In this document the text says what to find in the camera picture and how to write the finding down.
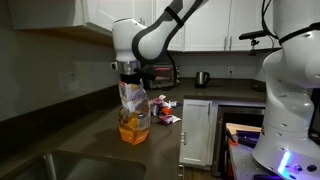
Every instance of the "wall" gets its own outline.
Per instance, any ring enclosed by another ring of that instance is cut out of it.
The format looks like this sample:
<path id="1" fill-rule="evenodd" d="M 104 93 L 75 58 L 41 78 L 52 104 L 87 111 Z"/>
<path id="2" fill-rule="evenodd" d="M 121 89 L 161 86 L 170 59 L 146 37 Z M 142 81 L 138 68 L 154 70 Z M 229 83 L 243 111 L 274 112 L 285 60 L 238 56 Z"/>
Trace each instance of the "wall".
<path id="1" fill-rule="evenodd" d="M 12 29 L 0 0 L 0 121 L 115 85 L 112 48 Z M 62 93 L 59 72 L 75 71 L 79 89 Z"/>
<path id="2" fill-rule="evenodd" d="M 181 77 L 195 77 L 197 71 L 210 73 L 211 78 L 229 78 L 227 67 L 234 66 L 232 79 L 253 79 L 268 53 L 187 53 L 172 55 L 180 66 Z"/>

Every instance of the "electric kettle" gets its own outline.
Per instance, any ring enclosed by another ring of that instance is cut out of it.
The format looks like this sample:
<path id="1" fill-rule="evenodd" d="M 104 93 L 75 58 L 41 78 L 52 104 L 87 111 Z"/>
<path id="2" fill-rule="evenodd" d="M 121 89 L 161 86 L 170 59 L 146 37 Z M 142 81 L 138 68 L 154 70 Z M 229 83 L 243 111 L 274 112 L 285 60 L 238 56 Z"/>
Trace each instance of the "electric kettle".
<path id="1" fill-rule="evenodd" d="M 210 80 L 210 74 L 208 72 L 202 72 L 202 71 L 197 72 L 195 87 L 196 88 L 206 88 L 209 80 Z"/>

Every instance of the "dark countertop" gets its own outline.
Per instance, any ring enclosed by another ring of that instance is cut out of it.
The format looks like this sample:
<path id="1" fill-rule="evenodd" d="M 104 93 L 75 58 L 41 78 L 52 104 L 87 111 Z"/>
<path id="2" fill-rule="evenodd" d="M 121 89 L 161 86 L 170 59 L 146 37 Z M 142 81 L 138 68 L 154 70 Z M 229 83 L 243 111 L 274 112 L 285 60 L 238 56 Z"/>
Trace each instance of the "dark countertop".
<path id="1" fill-rule="evenodd" d="M 167 96 L 165 101 L 221 98 L 265 102 L 265 93 L 252 90 L 250 81 L 231 80 L 227 85 L 209 86 L 206 89 L 194 88 L 193 82 L 192 79 L 186 79 L 171 91 L 147 90 L 147 93 L 150 99 L 164 94 Z M 141 162 L 146 165 L 147 180 L 175 179 L 179 165 L 181 121 L 165 126 L 153 117 L 147 140 L 133 146 L 120 139 L 117 128 L 119 108 L 95 111 L 8 158 L 0 163 L 0 176 L 34 154 L 47 149 L 59 149 Z M 181 118 L 182 107 L 174 108 L 173 115 Z"/>

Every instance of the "wall outlet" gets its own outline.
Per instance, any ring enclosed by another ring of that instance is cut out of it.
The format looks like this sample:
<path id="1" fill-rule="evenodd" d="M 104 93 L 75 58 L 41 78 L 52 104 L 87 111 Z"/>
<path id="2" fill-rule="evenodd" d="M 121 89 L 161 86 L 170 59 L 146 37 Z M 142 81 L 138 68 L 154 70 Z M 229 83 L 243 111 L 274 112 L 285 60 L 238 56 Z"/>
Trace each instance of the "wall outlet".
<path id="1" fill-rule="evenodd" d="M 59 72 L 61 93 L 76 91 L 79 89 L 77 73 L 75 71 Z"/>
<path id="2" fill-rule="evenodd" d="M 228 66 L 227 68 L 227 74 L 229 76 L 233 75 L 234 74 L 234 66 Z"/>

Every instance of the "stainless steel sink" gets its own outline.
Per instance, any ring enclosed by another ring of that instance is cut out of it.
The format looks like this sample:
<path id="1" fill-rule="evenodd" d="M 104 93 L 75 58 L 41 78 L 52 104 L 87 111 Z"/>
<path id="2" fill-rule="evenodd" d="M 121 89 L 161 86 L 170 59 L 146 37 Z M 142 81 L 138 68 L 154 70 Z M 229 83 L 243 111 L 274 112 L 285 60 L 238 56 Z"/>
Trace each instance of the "stainless steel sink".
<path id="1" fill-rule="evenodd" d="M 54 150 L 31 158 L 0 179 L 141 180 L 145 171 L 139 162 Z"/>

